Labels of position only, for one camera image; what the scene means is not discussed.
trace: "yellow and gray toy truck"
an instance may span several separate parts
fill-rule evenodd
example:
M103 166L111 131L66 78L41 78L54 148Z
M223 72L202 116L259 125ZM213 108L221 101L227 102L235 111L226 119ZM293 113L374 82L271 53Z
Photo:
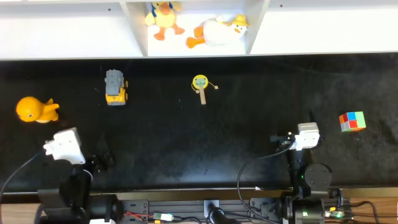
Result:
M129 84L124 80L123 73L115 69L107 71L105 83L105 98L108 105L125 105L127 102L126 88Z

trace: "black tabletop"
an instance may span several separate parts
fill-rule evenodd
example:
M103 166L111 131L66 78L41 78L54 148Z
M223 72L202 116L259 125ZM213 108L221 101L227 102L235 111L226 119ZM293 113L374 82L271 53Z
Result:
M129 81L129 103L106 105L105 71ZM248 160L271 154L269 136L318 123L323 144L315 162L333 170L332 186L398 183L398 54L0 63L0 183L42 150L45 140L77 127L86 157L105 142L116 165L95 176L93 190L234 187ZM207 105L191 89L204 74ZM60 120L19 120L25 96L60 105ZM363 111L367 128L342 133L339 115ZM39 156L9 183L9 192L56 187L66 161ZM250 165L246 187L289 187L284 156Z

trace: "green cube face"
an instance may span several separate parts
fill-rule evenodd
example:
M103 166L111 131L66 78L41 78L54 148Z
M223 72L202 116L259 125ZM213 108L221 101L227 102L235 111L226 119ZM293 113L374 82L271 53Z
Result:
M363 112L355 112L356 122L359 128L366 128L365 117Z

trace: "orange beak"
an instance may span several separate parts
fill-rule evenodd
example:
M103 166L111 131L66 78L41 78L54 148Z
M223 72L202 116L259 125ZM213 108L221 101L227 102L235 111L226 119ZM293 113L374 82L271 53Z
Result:
M170 6L169 6L168 2L162 3L162 4L159 6L159 10L160 10L160 12L161 12L162 14L168 15L168 14L170 13Z

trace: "colorful cube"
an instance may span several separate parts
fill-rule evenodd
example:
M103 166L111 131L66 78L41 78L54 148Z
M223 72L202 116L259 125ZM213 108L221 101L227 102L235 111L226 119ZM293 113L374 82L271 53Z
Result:
M359 131L366 128L363 112L348 112L339 117L341 131Z

